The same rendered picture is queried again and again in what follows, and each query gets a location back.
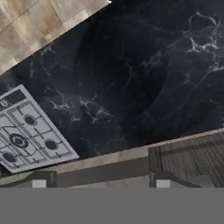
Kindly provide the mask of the grey wooden drawer front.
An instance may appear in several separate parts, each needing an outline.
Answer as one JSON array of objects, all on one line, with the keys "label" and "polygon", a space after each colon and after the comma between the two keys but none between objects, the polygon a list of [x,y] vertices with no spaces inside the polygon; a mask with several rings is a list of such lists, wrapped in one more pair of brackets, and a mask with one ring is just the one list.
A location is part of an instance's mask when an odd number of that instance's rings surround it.
[{"label": "grey wooden drawer front", "polygon": [[150,171],[169,171],[180,179],[208,176],[224,187],[224,132],[149,148]]}]

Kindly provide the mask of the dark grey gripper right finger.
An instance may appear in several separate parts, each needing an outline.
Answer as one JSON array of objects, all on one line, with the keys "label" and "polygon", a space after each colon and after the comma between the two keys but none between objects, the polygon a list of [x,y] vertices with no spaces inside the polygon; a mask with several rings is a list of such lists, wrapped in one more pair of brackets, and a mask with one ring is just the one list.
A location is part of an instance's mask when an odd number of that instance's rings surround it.
[{"label": "dark grey gripper right finger", "polygon": [[172,187],[189,187],[203,188],[198,185],[175,176],[171,171],[154,171],[150,174],[149,187],[151,188],[172,188]]}]

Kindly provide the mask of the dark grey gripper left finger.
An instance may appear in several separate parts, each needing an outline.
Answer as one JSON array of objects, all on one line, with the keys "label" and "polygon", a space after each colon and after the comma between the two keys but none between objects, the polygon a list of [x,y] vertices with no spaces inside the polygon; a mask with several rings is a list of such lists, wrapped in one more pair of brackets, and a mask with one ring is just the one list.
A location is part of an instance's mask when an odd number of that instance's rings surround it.
[{"label": "dark grey gripper left finger", "polygon": [[0,188],[53,188],[57,186],[56,171],[34,171],[26,178],[0,185]]}]

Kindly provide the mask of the silver gas hob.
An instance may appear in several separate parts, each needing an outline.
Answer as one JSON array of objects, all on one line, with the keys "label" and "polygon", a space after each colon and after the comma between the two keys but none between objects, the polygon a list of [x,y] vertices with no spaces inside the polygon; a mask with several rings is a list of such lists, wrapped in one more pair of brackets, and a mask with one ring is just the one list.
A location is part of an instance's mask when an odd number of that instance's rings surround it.
[{"label": "silver gas hob", "polygon": [[24,86],[0,95],[0,165],[19,173],[78,157]]}]

